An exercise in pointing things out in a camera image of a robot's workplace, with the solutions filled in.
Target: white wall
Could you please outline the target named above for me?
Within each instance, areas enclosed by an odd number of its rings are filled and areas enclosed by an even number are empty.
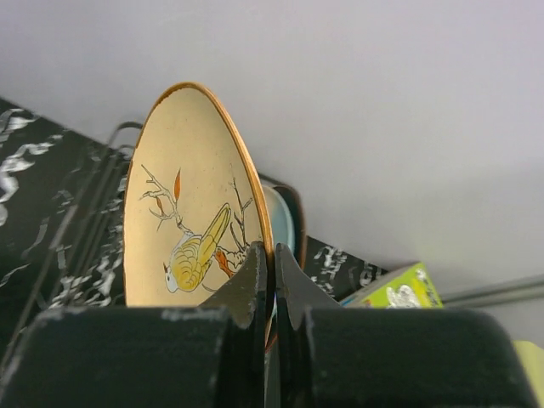
[[[87,135],[183,80],[309,233],[442,292],[542,272],[541,0],[0,0],[0,94]]]
[[[495,317],[515,340],[529,340],[544,349],[542,311],[544,302],[533,299],[484,308]]]

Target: plate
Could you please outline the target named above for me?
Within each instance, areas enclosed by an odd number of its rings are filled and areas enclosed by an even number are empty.
[[[287,204],[287,208],[289,208],[289,213],[291,214],[295,228],[295,249],[292,253],[295,256],[300,268],[304,270],[308,237],[306,236],[306,221],[304,217],[302,199],[298,192],[290,185],[274,180],[273,178],[263,174],[259,174],[258,176],[261,180],[261,185],[268,185],[269,187],[272,187],[278,194],[280,194],[283,201]]]
[[[195,306],[272,229],[251,157],[229,114],[195,82],[169,88],[136,144],[125,195],[127,306]]]
[[[287,244],[291,252],[295,253],[295,225],[291,211],[280,193],[265,183],[262,183],[262,186],[272,225],[274,245]]]

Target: white vein pattern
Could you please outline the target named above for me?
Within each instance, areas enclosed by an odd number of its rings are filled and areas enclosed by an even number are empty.
[[[102,213],[111,213],[111,227],[108,229],[108,237],[99,249],[99,255],[93,261],[83,275],[64,276],[60,283],[60,293],[54,297],[50,308],[58,308],[74,302],[86,306],[108,306],[115,302],[112,297],[111,285],[116,278],[116,273],[122,266],[122,196],[125,191],[127,177],[123,176],[117,187],[117,195],[112,198]],[[57,251],[57,264],[59,270],[65,266],[65,251],[67,247],[61,247]],[[90,284],[87,289],[83,284]]]
[[[348,255],[334,246],[327,245],[314,255],[314,260],[319,260],[321,257],[324,258],[324,261],[319,276],[312,276],[310,279],[327,294],[332,295],[334,293],[332,282],[343,263],[346,262]]]
[[[28,123],[34,122],[39,116],[31,114],[22,109],[6,110],[0,115],[0,148],[10,136],[20,136],[17,131],[24,129]],[[4,206],[19,189],[19,181],[14,173],[23,172],[36,164],[30,160],[32,156],[40,156],[53,148],[62,141],[62,135],[55,134],[48,136],[42,143],[21,144],[16,152],[3,160],[0,164],[0,188],[3,195],[0,196],[0,228],[5,225],[8,219],[8,210]],[[25,273],[26,269],[32,263],[33,253],[39,247],[48,245],[43,242],[47,234],[48,227],[53,220],[62,218],[74,204],[77,189],[80,185],[70,185],[70,182],[79,176],[84,169],[85,163],[99,161],[99,152],[104,149],[103,145],[89,141],[82,146],[82,151],[77,164],[64,176],[59,183],[59,190],[51,197],[49,201],[50,212],[44,217],[37,228],[36,236],[32,244],[20,254],[20,265],[5,273],[0,279],[1,289],[6,286],[10,279],[19,273]],[[129,157],[127,154],[121,156],[119,165],[127,165]],[[121,177],[117,187],[116,196],[112,197],[105,208],[99,209],[101,213],[110,214],[109,228],[106,231],[107,236],[103,240],[97,257],[91,263],[87,273],[82,276],[68,275],[62,278],[60,284],[61,290],[53,298],[52,303],[47,305],[42,295],[38,297],[37,304],[40,309],[50,309],[66,305],[69,301],[92,305],[106,306],[114,303],[112,298],[111,286],[116,276],[116,270],[121,270],[122,265],[122,196],[126,187],[126,175]],[[65,269],[67,253],[71,250],[71,245],[61,244],[56,248],[56,266],[58,271]]]
[[[0,115],[0,148],[9,139],[11,133],[21,130],[40,116],[21,108],[8,109]]]
[[[38,116],[25,119],[22,116],[15,116],[14,113],[24,112],[22,109],[6,110],[0,115],[0,147],[8,140],[15,130],[21,130],[28,123],[34,122]],[[40,156],[49,151],[49,148],[57,145],[62,140],[62,135],[55,134],[47,137],[45,141],[38,144],[22,144],[17,151],[6,157],[0,164],[0,188],[3,195],[0,196],[0,227],[8,221],[8,209],[4,205],[19,189],[19,181],[14,173],[23,172],[32,167],[36,162],[31,161],[31,156]]]

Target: orange leaf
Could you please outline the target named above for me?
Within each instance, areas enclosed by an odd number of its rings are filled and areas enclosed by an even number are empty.
[[[164,210],[162,209],[162,202],[161,202],[161,199],[159,197],[156,198],[156,205],[161,210],[161,215],[164,215]]]
[[[181,191],[181,180],[179,179],[179,171],[178,175],[176,175],[176,181],[173,183],[173,196],[175,197],[176,201],[179,198],[179,192]]]
[[[229,278],[232,277],[235,273],[230,270],[229,265],[227,264],[227,257],[225,256],[224,252],[218,249],[214,254],[215,260],[218,261],[219,268],[227,274]]]

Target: yellow bird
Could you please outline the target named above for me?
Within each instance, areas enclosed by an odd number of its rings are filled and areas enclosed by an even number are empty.
[[[230,205],[225,203],[202,235],[185,233],[165,264],[167,288],[171,293],[178,289],[192,292],[199,286],[212,264],[212,256],[230,222]]]

